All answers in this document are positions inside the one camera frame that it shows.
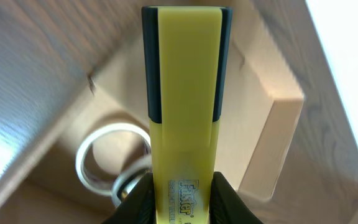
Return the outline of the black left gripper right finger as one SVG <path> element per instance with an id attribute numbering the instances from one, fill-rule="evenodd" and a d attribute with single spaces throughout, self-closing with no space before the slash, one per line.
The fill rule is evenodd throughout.
<path id="1" fill-rule="evenodd" d="M 245 205 L 221 172 L 214 172 L 209 201 L 210 224 L 263 224 Z"/>

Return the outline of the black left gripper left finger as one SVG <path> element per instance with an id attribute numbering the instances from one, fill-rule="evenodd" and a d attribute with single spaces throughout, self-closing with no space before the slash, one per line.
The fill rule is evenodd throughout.
<path id="1" fill-rule="evenodd" d="M 102 224 L 154 224 L 155 191 L 152 173 L 146 173 L 114 213 Z"/>

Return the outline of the clear tape roll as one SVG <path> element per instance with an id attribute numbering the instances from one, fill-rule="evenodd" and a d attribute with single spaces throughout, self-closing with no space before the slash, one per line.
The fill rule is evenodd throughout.
<path id="1" fill-rule="evenodd" d="M 112 186 L 112 202 L 117 208 L 135 188 L 139 180 L 152 171 L 152 156 L 147 154 L 136 160 L 115 180 Z"/>

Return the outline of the white tape roll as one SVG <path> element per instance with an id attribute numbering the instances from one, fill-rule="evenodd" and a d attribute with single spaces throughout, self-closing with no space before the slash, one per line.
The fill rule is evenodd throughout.
<path id="1" fill-rule="evenodd" d="M 147 152 L 151 152 L 151 142 L 150 136 L 146 131 L 142 128 L 131 124 L 131 123 L 111 123 L 97 130 L 93 131 L 89 134 L 83 142 L 80 144 L 80 147 L 76 153 L 75 159 L 75 170 L 80 182 L 91 192 L 102 195 L 105 197 L 116 198 L 120 200 L 117 196 L 117 192 L 120 189 L 120 184 L 124 183 L 124 176 L 126 174 L 130 175 L 130 172 L 135 173 L 139 169 L 145 169 L 151 167 L 151 155 L 147 154 L 143 156 L 141 159 L 135 162 L 133 166 L 129 168 L 129 170 L 125 174 L 120 174 L 119 177 L 113 184 L 108 182 L 103 182 L 102 180 L 98 180 L 93 174 L 89 173 L 85 168 L 85 159 L 88 151 L 90 150 L 91 146 L 95 142 L 95 140 L 110 134 L 115 133 L 118 131 L 129 131 L 135 134 L 138 134 L 144 141 L 145 149 Z"/>

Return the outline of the yellow highlighter marker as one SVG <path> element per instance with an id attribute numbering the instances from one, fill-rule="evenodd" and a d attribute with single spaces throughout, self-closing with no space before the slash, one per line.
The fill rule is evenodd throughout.
<path id="1" fill-rule="evenodd" d="M 232 10 L 141 10 L 157 223 L 207 223 Z"/>

